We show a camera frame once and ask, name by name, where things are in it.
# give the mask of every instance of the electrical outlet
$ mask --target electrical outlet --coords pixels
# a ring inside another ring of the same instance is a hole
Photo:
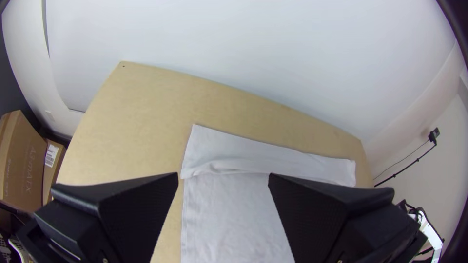
[[[440,135],[439,128],[436,127],[433,131],[429,132],[429,141],[433,143],[437,143],[435,138],[439,137],[439,135]]]
[[[55,122],[54,115],[52,114],[51,111],[45,111],[45,113],[47,114],[47,117],[49,117],[51,121]]]

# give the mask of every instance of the sticker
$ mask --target sticker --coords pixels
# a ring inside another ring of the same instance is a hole
[[[52,144],[49,145],[49,148],[47,149],[47,154],[45,155],[45,165],[48,167],[52,168],[54,166],[55,158],[57,157],[57,153],[59,148],[53,146]]]

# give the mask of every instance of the towel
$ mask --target towel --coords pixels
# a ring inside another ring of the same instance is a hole
[[[268,175],[353,187],[355,162],[193,125],[182,163],[182,263],[293,263]]]

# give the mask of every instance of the wooden board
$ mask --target wooden board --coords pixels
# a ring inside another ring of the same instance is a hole
[[[93,99],[58,182],[98,184],[180,172],[192,124],[323,156],[356,161],[372,187],[361,142],[323,121],[247,92],[156,67],[121,62]],[[180,262],[180,182],[152,262]]]

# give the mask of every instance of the brown cardboard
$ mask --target brown cardboard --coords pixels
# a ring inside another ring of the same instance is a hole
[[[50,187],[55,184],[57,181],[57,176],[59,175],[60,166],[62,165],[63,158],[67,149],[60,143],[56,143],[49,139],[46,139],[47,142],[47,153],[44,163],[44,183],[42,190],[42,203],[46,203],[52,200],[52,195],[50,194]]]
[[[0,119],[0,200],[32,213],[42,205],[46,142],[21,111]]]

